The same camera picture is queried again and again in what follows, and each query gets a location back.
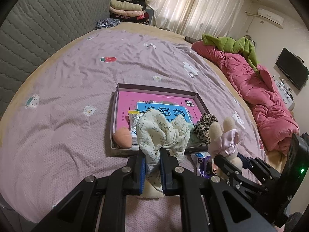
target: wall-mounted tv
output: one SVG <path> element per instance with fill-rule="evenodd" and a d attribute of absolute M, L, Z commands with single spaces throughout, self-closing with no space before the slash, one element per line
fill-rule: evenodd
<path fill-rule="evenodd" d="M 302 61 L 294 54 L 283 48 L 276 65 L 297 89 L 301 89 L 308 80 L 309 71 Z"/>

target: pink comforter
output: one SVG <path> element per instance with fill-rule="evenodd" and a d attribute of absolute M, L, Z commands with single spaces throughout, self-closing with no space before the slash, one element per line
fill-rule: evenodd
<path fill-rule="evenodd" d="M 257 66 L 261 80 L 240 54 L 219 51 L 214 46 L 203 45 L 203 41 L 195 42 L 192 47 L 219 66 L 239 95 L 249 103 L 267 150 L 279 150 L 286 155 L 292 133 L 299 134 L 299 127 L 268 70 L 262 65 Z"/>

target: blue patterned cloth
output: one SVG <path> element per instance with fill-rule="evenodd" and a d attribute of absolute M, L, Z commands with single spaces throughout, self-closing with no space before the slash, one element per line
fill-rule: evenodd
<path fill-rule="evenodd" d="M 112 28 L 120 24 L 119 19 L 106 18 L 97 22 L 95 29 Z"/>

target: air conditioner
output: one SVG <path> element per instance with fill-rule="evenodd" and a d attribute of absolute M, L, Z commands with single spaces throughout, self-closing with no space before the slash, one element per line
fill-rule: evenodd
<path fill-rule="evenodd" d="M 262 8 L 259 8 L 257 14 L 261 17 L 261 18 L 266 18 L 268 20 L 266 20 L 267 22 L 270 22 L 272 24 L 274 24 L 275 26 L 283 29 L 283 22 L 284 22 L 284 19 L 275 14 L 275 13 L 272 13 L 268 10 L 265 10 L 265 9 L 262 9 Z"/>

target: stack of folded clothes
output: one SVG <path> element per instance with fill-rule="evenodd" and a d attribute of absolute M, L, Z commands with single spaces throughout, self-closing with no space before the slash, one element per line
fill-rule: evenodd
<path fill-rule="evenodd" d="M 111 18 L 125 22 L 149 24 L 149 14 L 145 9 L 145 0 L 111 0 L 109 6 Z"/>

